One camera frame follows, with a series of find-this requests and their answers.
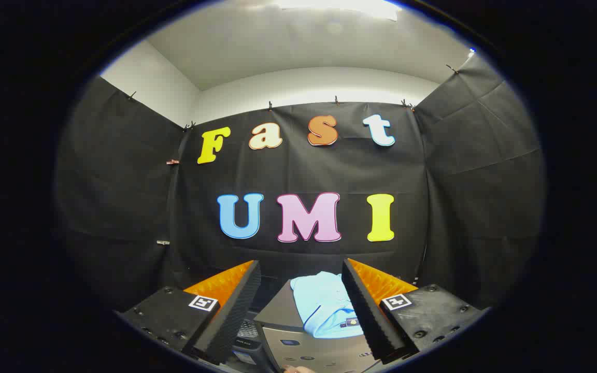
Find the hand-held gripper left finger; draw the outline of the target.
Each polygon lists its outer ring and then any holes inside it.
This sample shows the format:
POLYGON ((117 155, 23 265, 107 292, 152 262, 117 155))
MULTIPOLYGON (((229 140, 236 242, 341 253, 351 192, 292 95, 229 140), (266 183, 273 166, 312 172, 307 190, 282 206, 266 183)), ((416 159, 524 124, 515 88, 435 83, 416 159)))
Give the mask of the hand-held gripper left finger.
POLYGON ((259 261, 236 265, 186 289, 164 286, 116 315, 178 354, 225 363, 261 284, 259 261))

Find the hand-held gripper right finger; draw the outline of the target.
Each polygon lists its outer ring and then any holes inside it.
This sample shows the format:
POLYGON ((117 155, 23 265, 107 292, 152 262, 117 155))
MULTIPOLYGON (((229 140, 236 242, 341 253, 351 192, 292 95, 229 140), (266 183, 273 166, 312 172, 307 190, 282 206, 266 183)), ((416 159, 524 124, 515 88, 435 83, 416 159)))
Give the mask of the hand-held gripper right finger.
POLYGON ((487 313, 440 285, 415 286, 347 258, 342 282, 372 355, 382 364, 424 355, 487 313))

